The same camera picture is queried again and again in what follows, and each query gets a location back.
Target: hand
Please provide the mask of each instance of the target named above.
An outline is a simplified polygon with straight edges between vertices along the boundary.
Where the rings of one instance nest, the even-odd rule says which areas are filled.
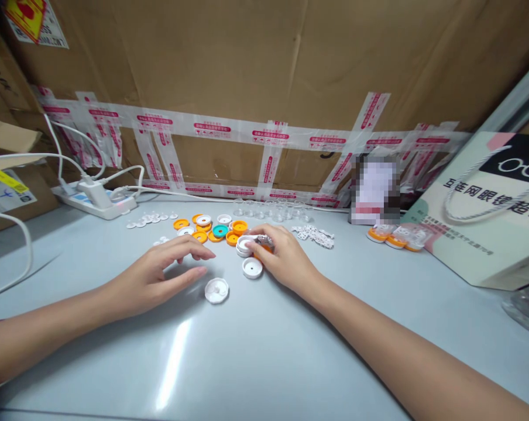
[[[297,294],[302,295],[314,281],[324,279],[298,240],[283,226],[263,224],[253,228],[250,233],[266,234],[272,239],[274,254],[253,242],[248,247],[281,284]]]
[[[207,271],[204,266],[165,280],[163,270],[175,261],[182,263],[188,254],[192,254],[195,260],[216,257],[198,240],[183,235],[150,248],[123,273],[98,288],[110,317],[119,320],[144,313],[200,279]]]

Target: table surface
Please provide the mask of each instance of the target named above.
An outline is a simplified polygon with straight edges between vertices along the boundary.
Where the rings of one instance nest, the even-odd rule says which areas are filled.
[[[42,269],[0,295],[0,319],[95,288],[159,237],[176,235],[171,220],[125,227],[144,212],[191,219],[232,211],[227,203],[147,198],[112,221],[67,206],[28,221],[33,268]],[[351,226],[346,214],[313,213],[313,224],[335,235],[335,247],[300,243],[324,275],[529,403],[529,332],[502,310],[507,294],[468,285],[426,251],[373,243],[367,227]],[[77,339],[6,384],[1,419],[408,419],[318,313],[268,273],[245,278],[225,241],[206,245],[217,258],[204,262],[204,279],[155,310]],[[20,229],[0,232],[0,286],[25,261]],[[170,275],[194,264],[186,258]],[[230,286],[220,305],[204,299],[214,277]]]

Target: person's left hand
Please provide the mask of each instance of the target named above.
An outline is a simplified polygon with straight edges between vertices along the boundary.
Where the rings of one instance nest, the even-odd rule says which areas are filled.
[[[176,278],[165,280],[163,270],[191,254],[194,260],[208,260],[216,255],[190,235],[177,237],[150,248],[123,273],[98,288],[102,305],[113,320],[124,319],[151,310],[193,284],[205,273],[199,266]]]

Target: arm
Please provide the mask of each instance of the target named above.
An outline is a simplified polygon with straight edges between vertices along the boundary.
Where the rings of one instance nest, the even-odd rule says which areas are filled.
[[[196,267],[165,280],[163,270],[215,257],[191,236],[152,247],[126,271],[92,291],[0,321],[0,384],[19,375],[62,345],[100,326],[144,313],[167,301],[206,273]]]
[[[274,242],[275,255],[249,246],[266,268],[335,326],[415,420],[529,420],[528,404],[322,276],[284,227],[252,233]]]

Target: yellow label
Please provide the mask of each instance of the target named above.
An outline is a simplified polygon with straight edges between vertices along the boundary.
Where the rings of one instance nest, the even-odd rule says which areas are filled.
[[[38,44],[40,38],[45,10],[44,0],[7,0],[5,5],[7,17],[35,44]]]
[[[3,171],[0,170],[0,182],[3,184],[11,187],[13,190],[15,190],[17,193],[24,193],[29,188],[22,184],[21,182],[17,181],[13,177],[8,176]]]

